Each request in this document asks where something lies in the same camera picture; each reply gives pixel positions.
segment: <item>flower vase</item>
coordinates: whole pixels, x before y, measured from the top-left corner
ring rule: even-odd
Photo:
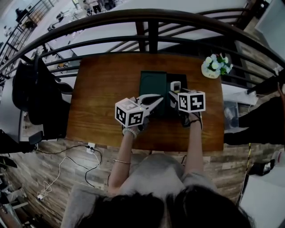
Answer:
[[[205,67],[203,67],[203,65],[201,65],[201,71],[202,71],[202,74],[205,76],[205,77],[208,77],[208,78],[211,78],[211,79],[216,79],[219,77],[218,74],[216,74],[215,71],[212,71],[210,69],[207,69]]]

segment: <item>wooden table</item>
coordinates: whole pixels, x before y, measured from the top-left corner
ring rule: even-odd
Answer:
[[[224,110],[220,78],[201,73],[200,59],[168,54],[107,54],[81,61],[69,112],[67,138],[119,147],[122,128],[114,118],[115,103],[138,97],[142,70],[187,75],[189,89],[206,93],[203,116],[203,151],[224,147]],[[156,119],[135,141],[133,148],[187,151],[189,129],[179,120]]]

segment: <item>black railing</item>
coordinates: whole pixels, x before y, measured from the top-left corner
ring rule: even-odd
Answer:
[[[38,46],[41,46],[43,44],[46,44],[47,42],[54,40],[56,38],[59,38],[61,36],[71,34],[73,32],[89,29],[92,27],[107,25],[107,24],[118,24],[118,23],[126,23],[126,22],[136,22],[136,24],[140,24],[143,22],[148,22],[148,35],[145,35],[145,30],[143,32],[142,28],[137,27],[138,35],[135,36],[122,36],[122,37],[107,37],[107,38],[101,38],[101,39],[95,39],[90,41],[84,41],[76,44],[67,45],[65,47],[61,47],[55,50],[51,50],[47,53],[44,53],[40,55],[40,57],[47,57],[52,54],[59,53],[64,50],[69,50],[73,48],[78,48],[82,46],[87,45],[94,45],[94,44],[101,44],[101,43],[110,43],[110,42],[129,42],[129,41],[136,41],[138,44],[144,44],[140,45],[141,48],[143,46],[145,47],[146,42],[149,43],[149,52],[145,50],[141,50],[142,53],[162,53],[161,50],[158,50],[158,42],[169,42],[169,43],[176,43],[176,44],[183,44],[183,45],[192,45],[195,44],[197,46],[203,46],[207,48],[211,48],[217,53],[228,53],[231,56],[236,56],[241,59],[247,60],[251,63],[256,64],[257,66],[264,68],[265,70],[272,73],[272,75],[275,75],[275,71],[266,66],[265,64],[256,61],[255,59],[246,56],[245,54],[239,53],[237,51],[233,51],[231,49],[227,49],[225,47],[220,47],[217,45],[212,45],[200,40],[190,40],[185,38],[177,38],[177,37],[169,37],[169,36],[159,36],[159,27],[161,27],[161,24],[178,24],[183,26],[192,26],[199,29],[206,29],[210,31],[214,31],[216,33],[219,33],[223,36],[225,36],[228,39],[235,40],[235,41],[241,41],[250,47],[254,48],[258,52],[261,52],[265,54],[268,58],[272,59],[276,63],[278,63],[281,67],[285,68],[285,61],[273,50],[270,48],[267,48],[260,43],[256,42],[254,39],[251,38],[250,35],[245,33],[244,31],[240,30],[239,28],[229,25],[227,23],[218,21],[213,18],[209,18],[206,16],[203,16],[201,14],[193,14],[188,12],[180,12],[180,11],[171,11],[171,10],[160,10],[160,9],[133,9],[133,10],[121,10],[121,11],[114,11],[114,12],[108,12],[103,14],[98,14],[90,17],[86,17],[80,20],[73,21],[69,24],[65,24],[59,28],[56,28],[49,33],[39,37],[26,47],[24,47],[21,51],[17,52],[10,60],[8,60],[1,68],[0,72],[3,72],[3,70],[7,69],[12,63],[14,63],[17,59],[23,57],[26,53],[34,50]],[[60,63],[80,60],[85,57],[90,57],[93,55],[103,55],[103,54],[113,54],[113,53],[126,53],[126,52],[107,52],[107,53],[95,53],[95,54],[89,54],[84,56],[74,56],[71,58],[61,59],[57,61],[53,61],[50,63],[47,63],[47,66],[51,65],[57,65]],[[55,69],[51,70],[52,73],[57,72],[63,72],[63,71],[69,71],[69,70],[75,70],[78,69],[79,66],[70,66],[66,68],[61,69]],[[247,68],[241,67],[241,66],[234,66],[236,70],[243,71],[244,73],[252,74],[255,77],[258,77],[259,79],[266,80],[267,77],[258,73],[248,70]],[[5,74],[5,76],[9,76],[9,74],[13,70],[10,70],[8,73]],[[250,89],[250,91],[254,91],[255,87],[258,86],[259,83],[254,81],[253,79],[248,78],[242,78],[239,75],[225,75],[225,77],[231,77],[238,80],[243,80],[246,83],[251,84],[250,87],[245,86],[245,88]]]
[[[204,15],[204,16],[210,16],[211,14],[217,14],[217,13],[249,12],[249,11],[250,10],[247,9],[247,8],[232,8],[232,9],[218,9],[218,10],[205,11],[205,12],[200,12],[198,14]],[[211,18],[216,19],[216,20],[236,19],[236,21],[229,22],[229,24],[231,24],[231,25],[239,25],[239,23],[237,23],[237,21],[239,19],[245,19],[246,15],[225,15],[225,16],[216,16],[216,17],[211,17]],[[169,23],[160,23],[159,24],[159,28],[165,27],[166,25],[169,25]],[[163,29],[163,30],[159,31],[158,35],[161,35],[161,34],[164,34],[164,33],[167,33],[167,32],[171,32],[171,31],[175,31],[177,29],[183,29],[183,30],[179,30],[179,31],[173,32],[173,33],[168,34],[166,36],[167,37],[174,37],[174,36],[177,36],[177,35],[180,35],[180,34],[183,34],[183,33],[188,33],[188,32],[193,32],[193,31],[199,30],[200,28],[195,28],[195,27],[188,28],[188,26],[186,26],[186,25],[179,24],[179,25],[174,25],[174,26],[172,26],[170,28],[166,28],[166,29]],[[142,32],[142,34],[140,34],[140,35],[145,35],[148,31],[149,31],[149,29],[145,29]],[[126,41],[124,41],[124,42],[122,42],[120,44],[115,45],[114,47],[110,48],[107,52],[114,51],[115,49],[123,46],[124,44],[126,44]],[[129,45],[126,45],[123,48],[121,48],[119,50],[116,50],[116,51],[121,52],[121,51],[124,51],[124,50],[126,50],[126,49],[128,49],[128,48],[130,48],[132,46],[137,45],[137,44],[138,44],[138,42],[133,42],[133,43],[130,43]],[[139,46],[136,46],[136,47],[130,49],[129,51],[135,51],[135,50],[138,50],[138,49],[139,49]]]
[[[26,9],[27,13],[20,19],[19,23],[11,32],[11,35],[0,50],[0,65],[3,65],[13,57],[16,52],[23,48],[25,41],[37,27],[37,23],[41,21],[53,6],[51,0],[40,0],[31,8]],[[25,56],[22,56],[21,58],[24,61],[29,61]],[[7,74],[8,70],[12,69],[12,67],[13,65],[10,65],[10,67],[6,68],[2,74]]]

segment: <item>floor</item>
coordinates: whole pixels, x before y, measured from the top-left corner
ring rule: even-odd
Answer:
[[[74,145],[79,144],[78,142],[59,140],[58,142],[43,142],[39,149],[47,153],[56,153]],[[281,148],[282,146],[269,144],[252,145],[251,163],[256,160],[270,159],[273,152]],[[98,146],[96,149],[102,153],[102,164],[88,173],[87,180],[97,189],[106,192],[107,179],[118,148]],[[133,150],[133,153],[147,155],[149,151]],[[166,154],[179,162],[182,162],[184,155],[186,155],[185,152],[166,152]],[[27,210],[32,214],[42,214],[52,227],[60,227],[72,186],[78,183],[88,185],[84,179],[86,170],[75,165],[69,159],[65,159],[61,165],[61,175],[52,186],[53,191],[48,193],[44,202],[37,200],[37,192],[43,189],[44,180],[51,183],[56,179],[59,172],[58,165],[65,156],[69,156],[87,168],[97,165],[95,156],[88,154],[85,147],[76,147],[57,155],[47,155],[40,152],[11,154],[11,158],[18,165],[18,168],[8,168],[5,172],[5,176],[14,187],[19,187],[21,183],[24,184],[30,205]],[[225,144],[224,151],[204,153],[206,174],[216,184],[219,192],[233,202],[236,202],[242,187],[247,159],[248,145],[229,147]]]

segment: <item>white flower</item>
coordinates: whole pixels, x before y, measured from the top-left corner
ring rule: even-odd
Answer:
[[[217,76],[219,76],[219,75],[221,74],[221,71],[220,71],[219,69],[217,69],[217,70],[215,71],[215,74],[216,74]]]
[[[207,63],[211,63],[213,60],[211,59],[211,57],[207,57],[206,58],[206,60],[205,60],[205,62],[207,62]]]
[[[219,65],[218,62],[213,62],[213,63],[212,63],[212,68],[213,68],[213,69],[218,69],[219,66],[220,66],[220,65]]]
[[[207,67],[205,64],[202,64],[202,68],[203,68],[203,70],[204,70],[205,72],[208,72],[208,71],[209,71],[208,67]]]
[[[203,64],[202,64],[202,66],[204,66],[204,67],[208,67],[209,65],[210,65],[210,63],[208,63],[206,61],[204,61]]]
[[[226,72],[227,72],[227,73],[230,73],[231,69],[230,69],[229,67],[227,67],[227,66],[224,66],[224,67],[225,67],[225,69],[226,69]]]
[[[212,54],[212,55],[211,55],[211,59],[212,59],[213,61],[217,61],[217,56],[216,56],[215,54]]]
[[[221,69],[222,67],[224,67],[224,62],[219,63],[219,69]]]

